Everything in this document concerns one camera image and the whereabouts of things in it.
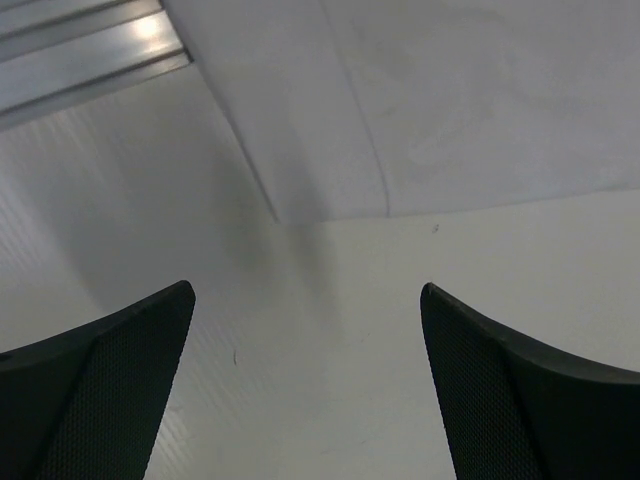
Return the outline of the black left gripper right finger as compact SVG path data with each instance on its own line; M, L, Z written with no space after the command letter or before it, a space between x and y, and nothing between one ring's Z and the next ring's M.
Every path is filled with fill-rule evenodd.
M457 478L638 478L637 372L540 342L433 283L420 311Z

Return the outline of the white skirt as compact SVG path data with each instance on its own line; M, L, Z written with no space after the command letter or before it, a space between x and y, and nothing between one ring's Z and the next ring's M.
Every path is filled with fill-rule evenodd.
M170 1L274 217L639 185L635 1Z

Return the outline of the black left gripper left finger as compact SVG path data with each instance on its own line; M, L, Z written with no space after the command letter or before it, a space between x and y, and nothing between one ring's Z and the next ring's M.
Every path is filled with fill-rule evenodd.
M143 478L195 301L182 280L3 353L2 478Z

